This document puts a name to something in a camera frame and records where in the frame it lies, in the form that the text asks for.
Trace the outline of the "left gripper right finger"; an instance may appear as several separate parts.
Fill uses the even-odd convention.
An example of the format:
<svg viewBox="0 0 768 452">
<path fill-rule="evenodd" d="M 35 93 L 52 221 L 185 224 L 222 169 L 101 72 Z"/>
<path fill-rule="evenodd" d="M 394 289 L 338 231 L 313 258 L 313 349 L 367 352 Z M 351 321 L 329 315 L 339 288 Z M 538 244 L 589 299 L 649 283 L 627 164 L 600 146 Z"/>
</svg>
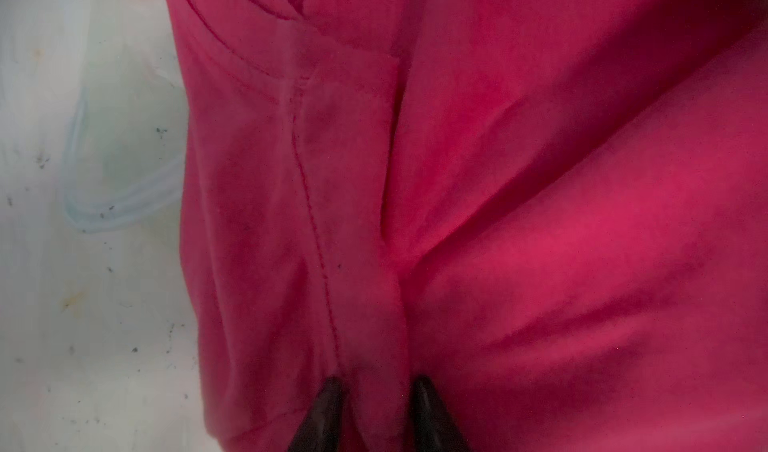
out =
<svg viewBox="0 0 768 452">
<path fill-rule="evenodd" d="M 428 377 L 418 376 L 413 381 L 409 409 L 416 451 L 470 451 L 467 441 Z"/>
</svg>

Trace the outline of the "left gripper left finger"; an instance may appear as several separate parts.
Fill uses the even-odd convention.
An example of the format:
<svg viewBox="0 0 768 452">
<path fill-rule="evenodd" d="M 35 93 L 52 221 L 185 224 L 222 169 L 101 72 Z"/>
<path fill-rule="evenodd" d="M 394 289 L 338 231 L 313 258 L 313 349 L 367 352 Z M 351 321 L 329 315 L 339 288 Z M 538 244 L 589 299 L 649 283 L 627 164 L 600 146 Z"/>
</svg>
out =
<svg viewBox="0 0 768 452">
<path fill-rule="evenodd" d="M 288 452 L 337 452 L 344 406 L 339 377 L 328 378 L 296 430 Z"/>
</svg>

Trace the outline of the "pink t shirt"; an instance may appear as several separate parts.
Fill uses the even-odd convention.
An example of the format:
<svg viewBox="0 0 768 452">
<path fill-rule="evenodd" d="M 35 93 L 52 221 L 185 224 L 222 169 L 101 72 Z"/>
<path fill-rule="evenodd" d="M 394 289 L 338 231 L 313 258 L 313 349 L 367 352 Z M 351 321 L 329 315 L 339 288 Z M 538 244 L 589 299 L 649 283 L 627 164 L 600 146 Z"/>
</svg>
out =
<svg viewBox="0 0 768 452">
<path fill-rule="evenodd" d="M 166 0 L 204 423 L 767 447 L 767 0 Z"/>
</svg>

